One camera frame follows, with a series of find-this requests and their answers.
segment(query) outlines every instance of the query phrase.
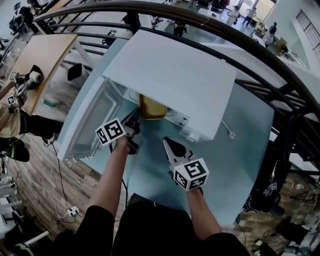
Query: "fridge door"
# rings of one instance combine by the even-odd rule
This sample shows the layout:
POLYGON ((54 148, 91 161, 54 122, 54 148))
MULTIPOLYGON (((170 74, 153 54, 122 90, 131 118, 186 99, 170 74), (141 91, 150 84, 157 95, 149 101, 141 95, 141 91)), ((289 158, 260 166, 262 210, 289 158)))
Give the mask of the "fridge door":
POLYGON ((99 77, 76 112, 58 152, 58 158, 80 159, 92 156, 99 146, 95 130, 111 120, 117 112, 122 97, 99 77))

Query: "black shirt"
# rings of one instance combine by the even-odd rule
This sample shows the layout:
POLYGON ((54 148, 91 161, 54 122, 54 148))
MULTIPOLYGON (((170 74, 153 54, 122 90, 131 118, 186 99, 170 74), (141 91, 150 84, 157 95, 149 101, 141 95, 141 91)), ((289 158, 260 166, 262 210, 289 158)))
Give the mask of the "black shirt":
POLYGON ((89 207, 70 244, 72 255, 249 255, 229 233, 198 240, 185 211, 158 204, 138 201, 128 206, 113 242, 114 224, 108 210, 89 207))

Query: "white cable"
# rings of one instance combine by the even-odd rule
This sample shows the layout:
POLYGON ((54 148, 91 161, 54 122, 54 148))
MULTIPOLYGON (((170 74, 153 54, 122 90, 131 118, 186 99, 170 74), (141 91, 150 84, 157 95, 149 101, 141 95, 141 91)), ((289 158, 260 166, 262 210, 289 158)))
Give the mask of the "white cable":
POLYGON ((229 126, 225 123, 225 121, 223 121, 223 120, 221 119, 221 122, 223 123, 223 125, 225 126, 225 128, 228 130, 228 134, 229 134, 230 139, 233 140, 233 139, 236 137, 236 133, 233 132, 233 131, 229 128, 229 126))
MULTIPOLYGON (((204 23, 202 23, 200 26, 203 26, 204 24, 206 24, 208 21, 210 20, 210 17, 204 22, 204 23)), ((194 34, 194 41, 197 43, 197 36, 196 36, 196 34, 195 34, 195 29, 196 29, 196 27, 192 30, 192 33, 194 34)))
POLYGON ((34 180, 30 177, 30 175, 29 175, 29 173, 28 173, 28 170, 27 170, 25 164, 22 163, 22 165, 23 165, 24 170, 25 170, 25 172, 26 172, 26 175, 29 177, 29 179, 30 179, 35 185, 37 185, 38 187, 42 188, 44 191, 46 191, 46 192, 50 195, 50 197, 51 197, 51 199, 52 199, 52 201, 53 201, 53 203, 54 203, 54 208, 55 208, 56 215, 57 215, 59 218, 62 218, 62 219, 65 218, 65 217, 68 215, 68 213, 66 213, 64 216, 60 216, 60 215, 59 215, 58 210, 57 210, 56 202, 55 202, 54 198, 52 197, 51 193, 50 193, 48 190, 46 190, 44 187, 40 186, 38 183, 35 183, 34 180))

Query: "black pants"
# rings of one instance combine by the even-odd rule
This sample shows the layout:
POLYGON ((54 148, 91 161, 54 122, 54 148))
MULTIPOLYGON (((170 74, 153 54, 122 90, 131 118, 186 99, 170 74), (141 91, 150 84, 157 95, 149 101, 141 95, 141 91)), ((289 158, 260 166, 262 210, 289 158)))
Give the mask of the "black pants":
POLYGON ((252 18, 250 18, 250 17, 247 16, 247 17, 244 18, 244 21, 242 22, 242 25, 245 24, 245 22, 247 22, 247 23, 246 23, 246 26, 248 27, 248 25, 249 25, 249 23, 250 23, 251 21, 252 21, 252 18))
POLYGON ((184 34, 184 28, 183 27, 177 27, 173 30, 173 34, 175 36, 179 36, 179 37, 182 37, 182 35, 184 34))
POLYGON ((63 122, 51 120, 39 115, 28 115, 20 110, 20 134, 33 134, 43 139, 51 139, 54 134, 60 133, 63 122))
POLYGON ((33 33, 36 34, 39 32, 39 29, 35 24, 33 24, 33 21, 34 21, 34 16, 32 15, 32 13, 24 17, 24 23, 28 26, 28 28, 30 28, 33 31, 33 33))

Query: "window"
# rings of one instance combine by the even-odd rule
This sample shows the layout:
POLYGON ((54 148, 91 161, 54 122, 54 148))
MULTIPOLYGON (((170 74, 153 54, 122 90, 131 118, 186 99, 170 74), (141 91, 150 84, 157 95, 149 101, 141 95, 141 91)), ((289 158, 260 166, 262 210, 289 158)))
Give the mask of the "window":
POLYGON ((256 5, 257 18, 264 21, 274 6, 275 3, 272 0, 259 0, 256 5))
POLYGON ((240 14, 244 17, 247 16, 247 9, 250 9, 254 5, 255 0, 244 0, 241 8, 240 8, 240 14))

